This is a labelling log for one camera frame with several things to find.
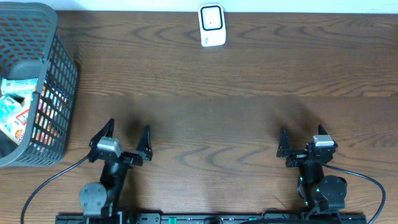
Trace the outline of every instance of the snack package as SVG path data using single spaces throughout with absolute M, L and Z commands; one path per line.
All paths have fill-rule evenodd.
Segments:
M 19 145 L 24 138 L 29 107 L 23 107 L 20 112 L 9 117 L 0 124 L 0 130 Z
M 0 96 L 0 123 L 7 121 L 9 117 L 18 113 L 22 106 L 10 96 Z
M 27 80 L 7 80 L 2 79 L 1 92 L 3 95 L 8 94 L 12 97 L 25 98 L 26 95 L 36 91 L 38 78 L 31 78 Z

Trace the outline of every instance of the white device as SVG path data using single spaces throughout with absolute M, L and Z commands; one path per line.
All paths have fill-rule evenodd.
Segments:
M 223 45 L 226 40 L 223 7 L 220 4 L 205 4 L 200 6 L 198 14 L 202 46 Z

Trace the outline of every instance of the table surface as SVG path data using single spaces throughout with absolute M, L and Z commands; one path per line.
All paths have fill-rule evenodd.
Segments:
M 378 223 L 398 219 L 398 15 L 227 13 L 227 42 L 203 48 L 196 13 L 58 12 L 82 73 L 69 145 L 51 167 L 0 170 L 0 223 L 17 223 L 43 181 L 85 156 L 110 118 L 132 151 L 146 124 L 152 162 L 130 171 L 121 205 L 164 213 L 303 207 L 298 170 L 275 157 L 280 127 L 303 148 L 323 124 L 339 144 L 330 164 L 380 181 Z M 103 162 L 83 163 L 30 204 L 26 223 L 81 212 L 78 195 Z M 370 219 L 381 192 L 348 181 L 345 211 Z

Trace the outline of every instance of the white wall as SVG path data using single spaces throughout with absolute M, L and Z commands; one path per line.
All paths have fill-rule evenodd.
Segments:
M 16 0 L 32 2 L 35 0 Z M 36 0 L 57 10 L 197 11 L 203 0 Z M 218 0 L 226 12 L 398 13 L 398 0 Z

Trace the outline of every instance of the basket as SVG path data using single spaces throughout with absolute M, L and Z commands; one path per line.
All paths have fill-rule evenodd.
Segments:
M 0 167 L 49 166 L 65 155 L 78 70 L 57 26 L 45 4 L 0 2 L 0 77 L 39 79 L 21 143 L 0 132 Z

